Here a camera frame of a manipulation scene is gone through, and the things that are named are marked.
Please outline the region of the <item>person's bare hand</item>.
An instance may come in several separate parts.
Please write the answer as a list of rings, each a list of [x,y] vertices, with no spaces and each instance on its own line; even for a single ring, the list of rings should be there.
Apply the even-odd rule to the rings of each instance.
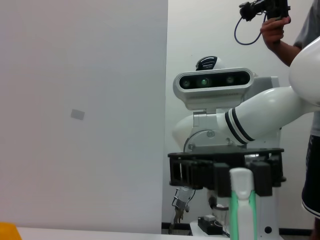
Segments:
[[[270,18],[260,28],[263,41],[269,50],[274,50],[284,37],[284,26],[291,22],[289,16],[283,18]]]

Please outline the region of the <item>white robot torso with head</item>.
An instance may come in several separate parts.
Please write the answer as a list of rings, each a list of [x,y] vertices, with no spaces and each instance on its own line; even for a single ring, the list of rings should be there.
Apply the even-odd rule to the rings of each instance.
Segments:
[[[198,144],[198,149],[202,151],[213,147],[222,147],[221,131],[206,125],[204,123],[205,115],[207,115],[209,119],[215,120],[216,113],[224,113],[236,104],[244,102],[266,90],[278,88],[279,86],[279,79],[276,76],[254,76],[251,85],[247,88],[239,89],[234,97],[227,96],[226,94],[223,94],[222,96],[213,96],[213,91],[210,91],[208,94],[202,93],[202,98],[213,103],[214,106],[210,107],[208,104],[202,103],[200,109],[204,110],[204,113],[194,113],[194,120],[197,122],[197,126],[193,128],[189,144]],[[277,200],[276,191],[273,191],[271,196],[256,195],[255,213],[257,240],[280,240]],[[230,199],[221,198],[218,196],[217,191],[210,190],[208,191],[208,203],[212,209],[212,215],[204,216],[202,220],[198,222],[199,228],[203,230],[205,224],[209,221],[216,221],[224,228],[225,235],[228,235],[230,233]]]

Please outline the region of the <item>black box on floor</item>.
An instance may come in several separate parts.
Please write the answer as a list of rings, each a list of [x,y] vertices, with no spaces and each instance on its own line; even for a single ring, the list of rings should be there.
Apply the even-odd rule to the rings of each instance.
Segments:
[[[199,217],[197,225],[209,236],[223,235],[223,226],[217,220],[208,221],[204,217]]]

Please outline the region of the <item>grey wall sticker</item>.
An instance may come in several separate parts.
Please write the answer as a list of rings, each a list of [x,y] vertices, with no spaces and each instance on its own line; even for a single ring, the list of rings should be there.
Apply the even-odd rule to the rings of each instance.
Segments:
[[[70,117],[76,120],[83,121],[85,117],[85,112],[77,109],[72,109]]]

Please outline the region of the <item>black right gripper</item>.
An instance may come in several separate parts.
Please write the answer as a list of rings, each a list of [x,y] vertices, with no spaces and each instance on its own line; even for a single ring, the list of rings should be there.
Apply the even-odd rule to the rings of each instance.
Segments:
[[[283,173],[284,151],[283,148],[212,147],[169,153],[170,184],[193,190],[206,188],[221,198],[229,198],[230,166],[226,163],[244,164],[246,156],[259,155],[251,161],[254,191],[260,197],[270,197],[273,188],[280,188],[287,181]]]

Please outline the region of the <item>black handheld controller device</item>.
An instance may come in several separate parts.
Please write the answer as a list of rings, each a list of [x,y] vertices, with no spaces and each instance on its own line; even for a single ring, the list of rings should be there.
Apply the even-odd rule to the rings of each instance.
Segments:
[[[289,16],[291,7],[288,0],[256,0],[253,2],[244,2],[239,5],[241,18],[247,22],[251,21],[256,15],[265,13],[267,19],[282,19]]]

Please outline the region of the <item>yellow plastic bin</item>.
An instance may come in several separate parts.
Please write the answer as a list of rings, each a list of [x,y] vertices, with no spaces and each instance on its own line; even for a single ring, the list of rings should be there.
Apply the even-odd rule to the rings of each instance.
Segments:
[[[0,240],[22,240],[15,224],[0,222]]]

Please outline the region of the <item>person's bare forearm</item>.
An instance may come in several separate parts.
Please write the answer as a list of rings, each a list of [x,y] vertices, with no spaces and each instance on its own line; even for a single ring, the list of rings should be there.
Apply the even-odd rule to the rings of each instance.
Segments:
[[[290,67],[295,57],[302,51],[298,46],[289,45],[281,40],[265,42],[267,48],[272,51],[286,66]]]

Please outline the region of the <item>mint green utility knife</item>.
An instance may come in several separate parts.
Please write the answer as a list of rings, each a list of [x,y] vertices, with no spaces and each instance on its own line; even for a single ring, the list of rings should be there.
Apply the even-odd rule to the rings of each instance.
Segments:
[[[230,240],[258,240],[253,173],[247,168],[233,168],[229,173],[231,182]]]

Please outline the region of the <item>person in grey shirt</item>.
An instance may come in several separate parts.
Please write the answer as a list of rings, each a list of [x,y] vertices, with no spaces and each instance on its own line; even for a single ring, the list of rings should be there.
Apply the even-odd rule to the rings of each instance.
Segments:
[[[294,45],[305,48],[320,37],[320,0],[313,0]],[[320,111],[314,113],[306,154],[302,206],[315,217],[311,240],[320,240]]]

